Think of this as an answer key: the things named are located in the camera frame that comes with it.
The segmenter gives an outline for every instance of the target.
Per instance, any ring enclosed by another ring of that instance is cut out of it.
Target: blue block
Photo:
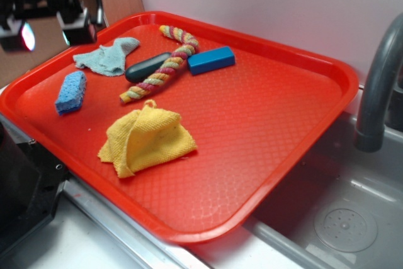
[[[60,116],[80,109],[86,82],[86,75],[81,71],[73,72],[64,78],[59,97],[55,102],[57,113]]]
[[[210,72],[234,64],[235,56],[229,47],[220,47],[219,49],[195,54],[188,59],[192,75]]]

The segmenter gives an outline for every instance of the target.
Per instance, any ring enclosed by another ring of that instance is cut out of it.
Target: yellow towel
[[[98,157],[113,163],[118,177],[126,178],[184,156],[197,146],[180,121],[180,114],[157,108],[154,100],[147,100],[142,110],[128,113],[108,128],[108,140]]]

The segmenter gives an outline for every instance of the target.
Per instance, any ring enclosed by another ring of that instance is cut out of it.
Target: drain cover
[[[315,231],[321,241],[342,252],[357,252],[372,245],[378,228],[373,216],[352,202],[334,202],[315,217]]]

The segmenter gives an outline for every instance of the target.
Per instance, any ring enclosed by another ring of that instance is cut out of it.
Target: rope toy
[[[182,46],[177,48],[170,58],[166,59],[162,66],[147,77],[147,79],[141,83],[137,83],[135,86],[129,88],[128,91],[121,94],[120,101],[122,103],[139,100],[164,85],[176,73],[176,70],[181,67],[182,63],[198,51],[198,41],[186,31],[167,25],[161,25],[159,31],[165,37],[183,43]]]

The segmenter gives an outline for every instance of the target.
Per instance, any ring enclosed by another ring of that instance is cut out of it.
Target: stainless steel sink
[[[402,268],[403,136],[387,129],[380,151],[361,152],[353,146],[354,123],[342,114],[250,226],[255,233],[257,224],[266,226],[266,238],[280,246],[296,244],[299,258],[318,268]]]

